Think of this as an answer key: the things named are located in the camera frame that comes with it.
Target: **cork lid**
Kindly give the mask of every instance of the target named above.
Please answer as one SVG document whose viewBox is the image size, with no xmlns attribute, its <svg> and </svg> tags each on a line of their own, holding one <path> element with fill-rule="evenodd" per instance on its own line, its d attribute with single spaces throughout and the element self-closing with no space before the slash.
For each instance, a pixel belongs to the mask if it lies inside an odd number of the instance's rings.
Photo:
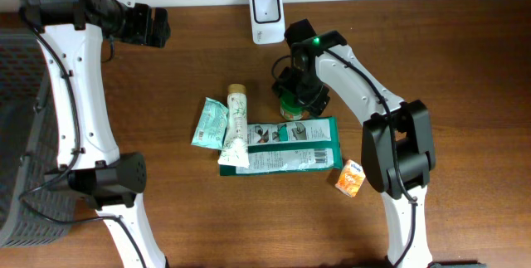
<svg viewBox="0 0 531 268">
<path fill-rule="evenodd" d="M 246 87 L 244 85 L 232 84 L 229 85 L 229 95 L 234 93 L 246 93 Z"/>
</svg>

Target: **wooden table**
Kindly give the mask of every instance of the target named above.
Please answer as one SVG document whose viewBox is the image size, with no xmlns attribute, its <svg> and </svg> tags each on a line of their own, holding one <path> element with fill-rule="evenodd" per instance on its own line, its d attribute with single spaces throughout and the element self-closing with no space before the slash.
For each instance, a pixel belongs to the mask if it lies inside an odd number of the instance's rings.
<svg viewBox="0 0 531 268">
<path fill-rule="evenodd" d="M 525 267 L 531 261 L 531 0 L 368 0 L 285 5 L 286 24 L 337 29 L 388 89 L 431 112 L 437 166 L 426 202 L 436 261 Z M 169 9 L 164 49 L 116 45 L 103 65 L 122 152 L 148 165 L 145 205 L 172 267 L 336 266 L 387 253 L 379 195 L 355 198 L 336 174 L 220 177 L 217 151 L 190 145 L 205 97 L 247 85 L 250 122 L 280 122 L 270 66 L 285 43 L 251 40 L 248 6 Z M 360 160 L 361 127 L 335 94 L 344 158 Z M 77 217 L 93 213 L 80 204 Z M 49 246 L 2 249 L 8 267 L 121 267 L 103 223 Z"/>
</svg>

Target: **green package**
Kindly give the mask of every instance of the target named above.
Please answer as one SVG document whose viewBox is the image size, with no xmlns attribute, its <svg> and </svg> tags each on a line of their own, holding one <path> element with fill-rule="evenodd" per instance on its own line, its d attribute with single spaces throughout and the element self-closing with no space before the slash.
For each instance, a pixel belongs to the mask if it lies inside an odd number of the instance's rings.
<svg viewBox="0 0 531 268">
<path fill-rule="evenodd" d="M 342 168 L 334 117 L 249 124 L 249 168 L 220 165 L 222 176 L 296 173 Z"/>
<path fill-rule="evenodd" d="M 227 129 L 229 109 L 221 102 L 207 98 L 201 118 L 193 135 L 192 145 L 209 149 L 222 149 Z"/>
</svg>

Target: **black and white robotic arm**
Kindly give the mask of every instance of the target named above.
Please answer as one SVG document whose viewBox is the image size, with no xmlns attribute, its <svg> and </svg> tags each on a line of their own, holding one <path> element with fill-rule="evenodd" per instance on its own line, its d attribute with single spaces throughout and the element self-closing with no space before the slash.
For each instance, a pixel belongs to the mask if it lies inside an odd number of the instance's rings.
<svg viewBox="0 0 531 268">
<path fill-rule="evenodd" d="M 83 197 L 100 217 L 116 217 L 105 224 L 125 267 L 168 266 L 144 210 L 144 157 L 120 155 L 100 64 L 104 38 L 163 47 L 170 34 L 166 10 L 136 0 L 21 1 L 22 20 L 46 59 L 59 127 L 58 168 L 46 185 Z"/>
<path fill-rule="evenodd" d="M 291 66 L 278 77 L 273 72 L 273 91 L 278 96 L 289 91 L 294 102 L 314 116 L 321 115 L 329 103 L 326 85 L 338 93 L 363 126 L 362 166 L 370 184 L 382 195 L 389 231 L 388 261 L 395 267 L 428 267 L 432 256 L 426 241 L 424 202 L 435 150 L 427 108 L 419 100 L 406 103 L 380 84 L 338 32 L 317 36 L 303 20 L 292 24 L 285 38 Z M 396 142 L 393 126 L 406 137 Z"/>
</svg>

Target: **orange and white wrapper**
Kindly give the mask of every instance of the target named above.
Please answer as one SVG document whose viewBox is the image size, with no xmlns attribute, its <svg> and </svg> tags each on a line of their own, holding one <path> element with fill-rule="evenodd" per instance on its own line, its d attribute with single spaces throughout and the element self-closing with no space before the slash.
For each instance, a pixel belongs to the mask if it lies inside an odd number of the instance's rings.
<svg viewBox="0 0 531 268">
<path fill-rule="evenodd" d="M 335 187 L 349 197 L 355 197 L 365 180 L 365 173 L 361 165 L 352 160 L 347 161 L 343 166 L 341 175 Z"/>
</svg>

